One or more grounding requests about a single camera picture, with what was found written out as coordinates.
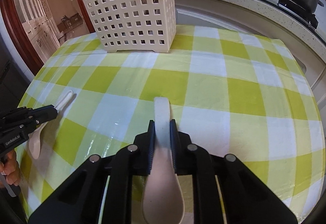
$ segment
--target tablecloth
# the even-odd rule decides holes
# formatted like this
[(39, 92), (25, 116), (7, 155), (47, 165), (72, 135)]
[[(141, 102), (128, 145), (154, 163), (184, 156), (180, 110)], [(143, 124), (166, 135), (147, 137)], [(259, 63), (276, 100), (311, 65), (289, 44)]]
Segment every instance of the tablecloth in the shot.
[[(30, 215), (87, 157), (115, 154), (147, 131), (156, 96), (167, 97), (179, 131), (209, 153), (235, 154), (302, 220), (319, 199), (325, 142), (316, 102), (280, 40), (177, 26), (168, 54), (107, 53), (96, 34), (65, 42), (30, 84), (20, 106), (74, 101), (42, 133), (34, 160), (17, 149), (22, 201)], [(191, 178), (179, 177), (184, 223)], [(133, 220), (142, 223), (143, 179), (134, 178)]]

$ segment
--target utensil holder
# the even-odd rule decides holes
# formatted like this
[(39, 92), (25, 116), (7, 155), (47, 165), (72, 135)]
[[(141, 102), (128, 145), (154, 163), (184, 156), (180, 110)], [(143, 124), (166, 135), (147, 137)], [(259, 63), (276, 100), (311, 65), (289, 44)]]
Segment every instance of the utensil holder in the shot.
[(83, 0), (108, 52), (168, 52), (176, 32), (174, 0)]

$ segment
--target white spoon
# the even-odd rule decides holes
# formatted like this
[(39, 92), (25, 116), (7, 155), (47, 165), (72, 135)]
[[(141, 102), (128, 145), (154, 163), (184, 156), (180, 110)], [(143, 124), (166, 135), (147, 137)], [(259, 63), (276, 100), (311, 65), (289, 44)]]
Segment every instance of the white spoon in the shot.
[[(54, 107), (58, 113), (66, 106), (66, 104), (70, 101), (72, 96), (74, 95), (73, 91), (68, 91), (68, 93), (61, 99), (61, 101)], [(31, 151), (31, 154), (34, 159), (38, 159), (40, 156), (40, 151), (41, 151), (41, 131), (43, 128), (46, 126), (48, 122), (43, 123), (40, 125), (36, 130), (33, 131), (29, 135), (29, 150)]]
[(185, 206), (172, 164), (169, 100), (155, 97), (154, 113), (156, 138), (152, 169), (142, 197), (143, 216), (148, 224), (179, 224)]

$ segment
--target human hand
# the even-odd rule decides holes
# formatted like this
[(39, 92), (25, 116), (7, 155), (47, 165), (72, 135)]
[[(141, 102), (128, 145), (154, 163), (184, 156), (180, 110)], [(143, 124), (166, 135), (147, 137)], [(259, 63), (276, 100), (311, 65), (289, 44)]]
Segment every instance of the human hand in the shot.
[(21, 178), (15, 150), (7, 153), (7, 161), (5, 164), (0, 162), (0, 173), (2, 172), (7, 175), (6, 179), (8, 184), (14, 184), (15, 186), (19, 185)]

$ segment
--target speckled countertop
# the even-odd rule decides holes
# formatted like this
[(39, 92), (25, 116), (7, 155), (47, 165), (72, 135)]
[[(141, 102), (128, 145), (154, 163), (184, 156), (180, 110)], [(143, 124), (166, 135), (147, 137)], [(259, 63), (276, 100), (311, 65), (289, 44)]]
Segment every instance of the speckled countertop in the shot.
[(251, 10), (257, 14), (260, 14), (280, 26), (286, 28), (310, 48), (312, 48), (318, 56), (326, 63), (326, 46), (318, 39), (311, 31), (305, 26), (299, 23), (297, 20), (269, 5), (268, 3), (259, 0), (221, 0), (228, 3), (236, 4), (240, 7)]

